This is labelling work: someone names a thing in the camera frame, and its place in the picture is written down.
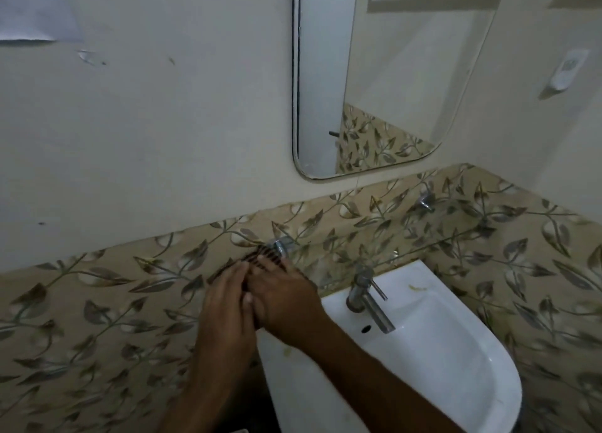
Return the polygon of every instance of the tiled wall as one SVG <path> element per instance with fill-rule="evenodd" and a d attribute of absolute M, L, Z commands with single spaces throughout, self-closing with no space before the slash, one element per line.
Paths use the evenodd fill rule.
<path fill-rule="evenodd" d="M 432 214 L 412 208 L 426 192 Z M 323 294 L 358 261 L 423 258 L 508 346 L 525 431 L 602 428 L 602 227 L 455 165 L 2 275 L 0 430 L 152 431 L 207 278 L 282 235 Z"/>
<path fill-rule="evenodd" d="M 435 147 L 345 103 L 337 142 L 336 172 L 354 173 L 416 160 Z"/>

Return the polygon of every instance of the white switch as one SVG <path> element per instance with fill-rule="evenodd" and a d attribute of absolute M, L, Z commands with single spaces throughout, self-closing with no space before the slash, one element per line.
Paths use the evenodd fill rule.
<path fill-rule="evenodd" d="M 589 49 L 573 49 L 568 51 L 562 63 L 550 79 L 549 86 L 555 91 L 562 92 L 573 83 L 577 72 L 588 58 Z"/>

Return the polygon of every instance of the person's right hand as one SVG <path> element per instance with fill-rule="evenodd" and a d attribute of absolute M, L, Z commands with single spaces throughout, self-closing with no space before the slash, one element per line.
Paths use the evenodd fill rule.
<path fill-rule="evenodd" d="M 333 323 L 315 286 L 288 259 L 282 258 L 286 270 L 259 255 L 263 266 L 251 267 L 247 275 L 253 295 L 253 309 L 261 324 L 282 342 L 304 350 L 316 335 Z"/>

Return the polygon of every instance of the ceramic wash basin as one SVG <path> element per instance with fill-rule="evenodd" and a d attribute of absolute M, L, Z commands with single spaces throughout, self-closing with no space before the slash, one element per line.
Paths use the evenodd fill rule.
<path fill-rule="evenodd" d="M 510 432 L 521 383 L 497 338 L 421 261 L 375 281 L 388 300 L 372 296 L 393 332 L 383 334 L 366 311 L 352 313 L 345 304 L 349 289 L 322 300 L 328 315 L 464 431 Z M 368 431 L 305 354 L 265 330 L 258 332 L 258 348 L 282 433 Z"/>

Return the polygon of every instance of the person's left hand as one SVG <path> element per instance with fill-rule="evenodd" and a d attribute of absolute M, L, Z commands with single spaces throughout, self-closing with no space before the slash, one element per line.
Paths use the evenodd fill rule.
<path fill-rule="evenodd" d="M 241 289 L 248 270 L 238 262 L 207 289 L 188 382 L 203 398 L 225 402 L 255 352 L 252 296 Z"/>

